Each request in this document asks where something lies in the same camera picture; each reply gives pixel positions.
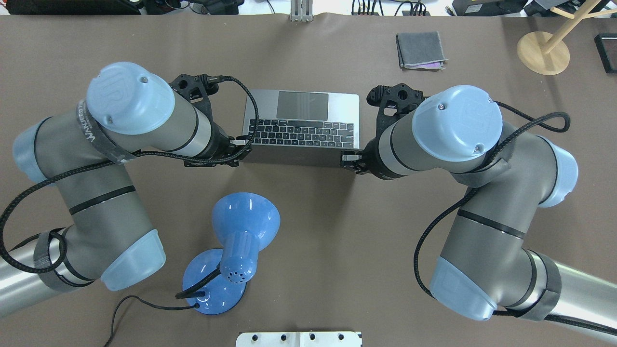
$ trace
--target blue desk lamp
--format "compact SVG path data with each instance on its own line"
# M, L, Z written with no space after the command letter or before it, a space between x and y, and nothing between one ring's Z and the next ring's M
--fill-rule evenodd
M209 249L186 267L183 291L203 314L221 314L234 307L246 282L257 271L259 251L272 242L281 216L268 199L253 193L235 193L219 200L212 210L212 227L223 249Z

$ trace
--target wooden stand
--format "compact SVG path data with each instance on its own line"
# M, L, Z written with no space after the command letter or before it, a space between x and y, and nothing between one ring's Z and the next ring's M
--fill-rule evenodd
M534 31L523 36L516 45L516 53L523 64L542 75L556 75L564 71L570 62L570 51L563 43L563 38L583 19L617 12L616 9L590 14L599 2L600 0L587 0L574 14L556 7L551 8L552 12L568 18L568 21L554 35Z

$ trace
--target laptop keyboard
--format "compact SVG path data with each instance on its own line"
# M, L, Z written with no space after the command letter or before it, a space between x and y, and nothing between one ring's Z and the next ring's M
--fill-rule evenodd
M318 120L251 119L249 135L255 132L255 143L289 146L353 148L352 123L322 122Z

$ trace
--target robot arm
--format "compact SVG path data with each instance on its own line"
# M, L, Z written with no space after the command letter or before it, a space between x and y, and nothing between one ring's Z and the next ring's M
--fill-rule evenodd
M617 285L522 248L536 209L574 188L578 167L570 153L503 122L497 102L476 87L425 99L406 85L380 86L367 100L380 106L377 136L363 151L346 153L344 166L382 179L442 168L470 188L427 293L475 320L503 306L524 319L567 316L617 328ZM387 107L397 113L385 116ZM595 336L617 343L614 335Z
M216 159L207 166L237 166L242 159L239 152L246 155L250 148L244 147L246 140L227 136L212 121L207 95L216 92L218 82L216 77L181 75L172 83L173 90L136 64L109 65L92 80L86 101L76 111L45 119L16 139L15 160L36 183L86 165L123 164L146 146L199 162ZM203 98L199 103L188 101L198 97ZM75 222L54 231L64 237L66 257L43 274L1 260L0 317L97 278L108 289L121 290L165 262L157 230L123 165L105 165L55 184ZM38 269L49 267L59 255L60 243L50 242L48 233L42 233L36 244L10 252L25 266Z

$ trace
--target silver laptop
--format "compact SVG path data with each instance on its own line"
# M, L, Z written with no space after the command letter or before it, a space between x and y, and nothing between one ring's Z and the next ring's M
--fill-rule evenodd
M340 165L341 150L360 149L360 97L356 94L251 90L259 123L247 97L243 135L256 132L244 162Z

